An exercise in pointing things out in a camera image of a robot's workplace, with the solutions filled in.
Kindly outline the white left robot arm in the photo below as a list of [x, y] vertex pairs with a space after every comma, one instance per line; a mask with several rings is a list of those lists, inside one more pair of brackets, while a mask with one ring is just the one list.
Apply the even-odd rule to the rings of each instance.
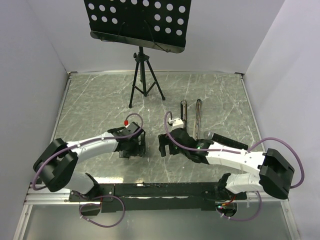
[[76, 165], [99, 155], [114, 153], [121, 159], [143, 157], [146, 153], [145, 131], [137, 123], [112, 128], [81, 141], [54, 139], [33, 165], [35, 179], [50, 192], [63, 188], [80, 194], [87, 201], [103, 195], [100, 184], [89, 173], [75, 172]]

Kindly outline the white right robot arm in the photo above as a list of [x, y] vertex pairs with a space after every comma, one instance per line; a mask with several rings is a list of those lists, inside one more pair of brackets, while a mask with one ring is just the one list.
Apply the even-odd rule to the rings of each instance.
[[158, 135], [158, 141], [162, 157], [167, 153], [182, 154], [194, 163], [242, 171], [242, 174], [225, 173], [221, 177], [218, 193], [223, 199], [253, 191], [263, 191], [280, 200], [289, 196], [295, 170], [276, 149], [248, 151], [247, 145], [240, 147], [217, 138], [195, 140], [182, 128]]

